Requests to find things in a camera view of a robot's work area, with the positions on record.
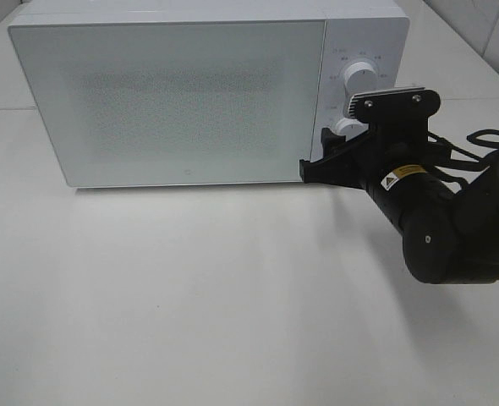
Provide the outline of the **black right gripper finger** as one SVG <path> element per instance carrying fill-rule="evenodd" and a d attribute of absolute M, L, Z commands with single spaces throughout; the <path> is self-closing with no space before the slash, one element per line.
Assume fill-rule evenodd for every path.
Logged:
<path fill-rule="evenodd" d="M 299 161 L 299 176 L 305 184 L 360 188 L 359 169 L 347 153 L 332 153 L 318 161 Z"/>
<path fill-rule="evenodd" d="M 375 134 L 369 129 L 351 140 L 344 135 L 334 134 L 328 127 L 321 129 L 322 156 L 353 154 L 368 145 Z"/>

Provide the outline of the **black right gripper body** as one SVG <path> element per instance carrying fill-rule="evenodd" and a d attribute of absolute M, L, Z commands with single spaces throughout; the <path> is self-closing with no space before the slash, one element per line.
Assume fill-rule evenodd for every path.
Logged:
<path fill-rule="evenodd" d="M 351 156 L 360 185 L 373 199 L 434 199 L 436 177 L 423 156 L 425 126 L 370 126 Z"/>

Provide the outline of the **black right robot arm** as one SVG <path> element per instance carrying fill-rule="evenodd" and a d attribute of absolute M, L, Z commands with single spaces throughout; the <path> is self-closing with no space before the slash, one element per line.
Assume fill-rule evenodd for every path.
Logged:
<path fill-rule="evenodd" d="M 302 161 L 307 184 L 362 189 L 401 234 L 403 258 L 422 283 L 499 280 L 499 130 L 460 150 L 427 129 L 373 124 L 350 141 L 326 140 L 325 155 Z"/>

